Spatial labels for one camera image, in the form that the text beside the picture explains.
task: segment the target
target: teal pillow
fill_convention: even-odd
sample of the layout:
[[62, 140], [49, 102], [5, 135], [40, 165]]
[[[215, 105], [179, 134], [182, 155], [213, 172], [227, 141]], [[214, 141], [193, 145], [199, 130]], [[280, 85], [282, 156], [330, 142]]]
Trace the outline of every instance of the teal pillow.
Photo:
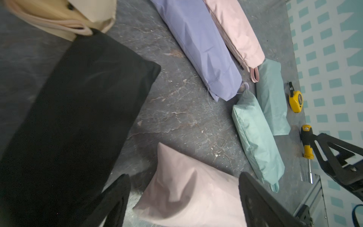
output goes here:
[[270, 126], [272, 135], [288, 135], [291, 128], [287, 122], [287, 101], [281, 64], [265, 59], [258, 67], [260, 81], [256, 83], [257, 100]]
[[261, 107], [249, 90], [245, 90], [233, 106], [232, 117], [243, 150], [257, 177], [267, 181], [272, 191], [278, 192], [278, 180], [285, 171], [285, 165]]

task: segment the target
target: light pink pillow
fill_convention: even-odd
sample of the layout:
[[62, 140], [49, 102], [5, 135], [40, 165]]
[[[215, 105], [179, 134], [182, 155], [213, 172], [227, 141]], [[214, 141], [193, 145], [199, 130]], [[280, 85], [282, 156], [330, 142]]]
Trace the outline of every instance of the light pink pillow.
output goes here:
[[161, 143], [156, 173], [133, 210], [162, 226], [247, 226], [236, 177]]
[[237, 0], [204, 0], [226, 46], [244, 69], [261, 65], [265, 55]]

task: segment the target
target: beige bag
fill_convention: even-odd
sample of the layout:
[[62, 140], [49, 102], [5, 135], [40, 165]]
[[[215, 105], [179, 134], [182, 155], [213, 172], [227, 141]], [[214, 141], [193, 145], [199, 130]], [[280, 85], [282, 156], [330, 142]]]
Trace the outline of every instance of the beige bag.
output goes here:
[[[265, 55], [238, 0], [204, 0], [226, 46], [244, 69], [258, 71]], [[251, 73], [253, 82], [257, 75]]]
[[162, 226], [247, 226], [236, 177], [161, 143], [156, 173], [133, 211]]
[[[91, 36], [91, 28], [105, 33], [115, 23], [116, 0], [98, 1], [100, 4], [109, 5], [108, 13], [112, 12], [109, 19], [105, 21], [91, 22], [79, 11], [83, 8], [69, 9], [67, 0], [4, 0], [8, 10], [20, 19], [70, 41], [76, 38], [76, 34]], [[87, 10], [90, 15], [89, 6], [84, 10]]]

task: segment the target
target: concrete floor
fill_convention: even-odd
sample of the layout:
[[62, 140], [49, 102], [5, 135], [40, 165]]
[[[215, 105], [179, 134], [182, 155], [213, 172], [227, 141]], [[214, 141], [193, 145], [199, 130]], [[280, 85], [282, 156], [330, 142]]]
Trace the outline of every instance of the concrete floor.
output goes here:
[[[299, 89], [285, 2], [239, 1], [266, 58], [281, 63], [285, 92], [289, 81]], [[0, 8], [0, 19], [2, 154], [70, 42], [28, 25], [4, 8]], [[236, 177], [241, 171], [254, 175], [231, 118], [238, 97], [218, 103], [212, 99], [150, 1], [118, 1], [117, 20], [108, 35], [162, 67], [107, 183], [124, 173], [131, 176], [132, 192], [123, 226], [152, 226], [135, 217], [130, 209], [156, 170], [158, 142]], [[254, 91], [247, 71], [240, 66], [239, 70]], [[310, 184], [299, 140], [304, 113], [295, 114], [289, 109], [287, 119], [290, 134], [275, 137], [286, 169], [280, 192], [272, 194], [293, 213]]]

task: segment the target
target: black pillow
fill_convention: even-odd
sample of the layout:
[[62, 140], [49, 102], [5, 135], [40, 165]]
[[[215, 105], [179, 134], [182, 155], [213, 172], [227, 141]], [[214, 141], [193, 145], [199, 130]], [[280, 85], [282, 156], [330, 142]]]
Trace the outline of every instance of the black pillow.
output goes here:
[[64, 225], [102, 192], [160, 73], [93, 32], [66, 51], [0, 161], [3, 214], [19, 226]]

